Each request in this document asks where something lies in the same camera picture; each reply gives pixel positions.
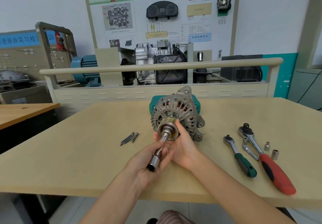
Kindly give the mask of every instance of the blue sign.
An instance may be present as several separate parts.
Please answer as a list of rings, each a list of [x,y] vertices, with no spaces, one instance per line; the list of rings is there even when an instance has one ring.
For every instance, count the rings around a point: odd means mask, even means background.
[[[198,34],[189,34],[189,42],[209,42],[211,41],[211,32],[207,33],[198,33]]]
[[[55,32],[46,31],[46,34],[49,44],[56,44]],[[13,48],[38,45],[40,45],[40,43],[37,32],[22,32],[0,35],[0,48]]]

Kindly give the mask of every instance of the striped clothing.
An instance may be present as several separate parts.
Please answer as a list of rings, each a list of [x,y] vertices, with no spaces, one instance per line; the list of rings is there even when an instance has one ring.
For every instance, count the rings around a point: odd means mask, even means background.
[[[167,210],[163,212],[156,224],[195,224],[180,212]]]

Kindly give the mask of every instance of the blue electric motor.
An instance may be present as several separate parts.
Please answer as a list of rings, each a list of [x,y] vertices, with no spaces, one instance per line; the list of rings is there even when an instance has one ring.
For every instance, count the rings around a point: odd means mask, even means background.
[[[97,60],[96,55],[85,55],[83,57],[75,57],[71,63],[71,68],[79,68],[79,67],[96,67]],[[101,86],[101,81],[99,77],[99,73],[79,73],[73,74],[74,79],[81,83],[86,84],[89,87],[97,87]]]

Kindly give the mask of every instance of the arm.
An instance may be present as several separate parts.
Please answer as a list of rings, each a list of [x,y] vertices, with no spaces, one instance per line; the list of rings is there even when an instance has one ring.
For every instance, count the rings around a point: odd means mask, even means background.
[[[175,152],[172,160],[190,170],[236,223],[293,223],[287,216],[199,152],[179,120],[176,120],[175,124],[180,136],[174,143],[166,143],[170,152]]]
[[[153,152],[162,146],[163,143],[157,142],[136,153],[108,185],[80,224],[124,223],[143,189],[155,181],[171,161],[174,152],[168,154],[164,148],[163,159],[156,171],[153,173],[146,169]]]

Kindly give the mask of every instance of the forearm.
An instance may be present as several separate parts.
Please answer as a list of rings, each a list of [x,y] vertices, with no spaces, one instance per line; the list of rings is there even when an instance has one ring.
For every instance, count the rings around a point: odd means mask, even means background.
[[[196,153],[190,170],[236,223],[293,223],[202,153]]]
[[[121,171],[80,223],[124,223],[142,190],[136,176],[126,170]]]

